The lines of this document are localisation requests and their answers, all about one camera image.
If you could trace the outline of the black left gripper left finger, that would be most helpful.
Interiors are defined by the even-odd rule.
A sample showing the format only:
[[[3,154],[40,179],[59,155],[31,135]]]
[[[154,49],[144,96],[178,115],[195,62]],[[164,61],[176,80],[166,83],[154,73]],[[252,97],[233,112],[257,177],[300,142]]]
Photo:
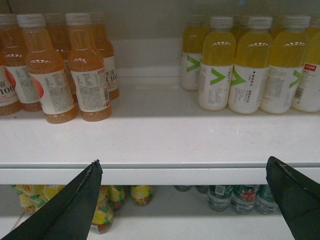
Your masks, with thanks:
[[[98,202],[103,170],[96,160],[4,240],[86,240]]]

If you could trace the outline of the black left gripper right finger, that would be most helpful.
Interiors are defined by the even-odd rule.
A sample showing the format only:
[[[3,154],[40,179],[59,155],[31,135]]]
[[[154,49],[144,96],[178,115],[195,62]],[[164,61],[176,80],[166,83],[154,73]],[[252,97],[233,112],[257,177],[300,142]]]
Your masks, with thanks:
[[[266,164],[266,181],[296,240],[320,238],[320,184],[274,156]]]

